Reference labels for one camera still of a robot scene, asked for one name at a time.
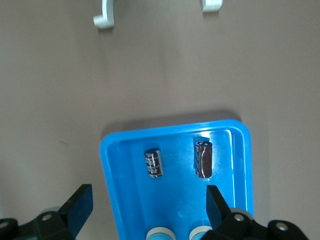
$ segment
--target blue plastic tray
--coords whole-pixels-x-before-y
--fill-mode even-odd
[[[212,176],[194,169],[194,142],[212,142]],[[144,152],[160,149],[164,175],[148,175]],[[200,225],[210,225],[206,187],[217,185],[231,208],[253,215],[250,134],[236,120],[168,126],[106,136],[100,146],[102,167],[120,240],[144,240],[155,227],[189,239]]]

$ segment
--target black capacitor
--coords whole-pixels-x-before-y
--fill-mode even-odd
[[[160,150],[153,148],[144,152],[149,177],[158,178],[164,174]]]
[[[195,174],[202,179],[212,176],[212,143],[197,141],[195,143]]]

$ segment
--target gray surface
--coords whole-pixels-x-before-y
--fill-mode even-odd
[[[224,117],[252,135],[255,218],[320,235],[320,1],[2,0],[0,218],[25,223],[92,183],[78,240],[116,240],[100,164],[116,130]]]

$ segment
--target white plastic clip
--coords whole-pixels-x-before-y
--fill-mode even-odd
[[[102,15],[94,16],[93,22],[99,29],[108,29],[115,26],[114,0],[102,0]]]
[[[218,11],[224,0],[202,0],[202,12]]]

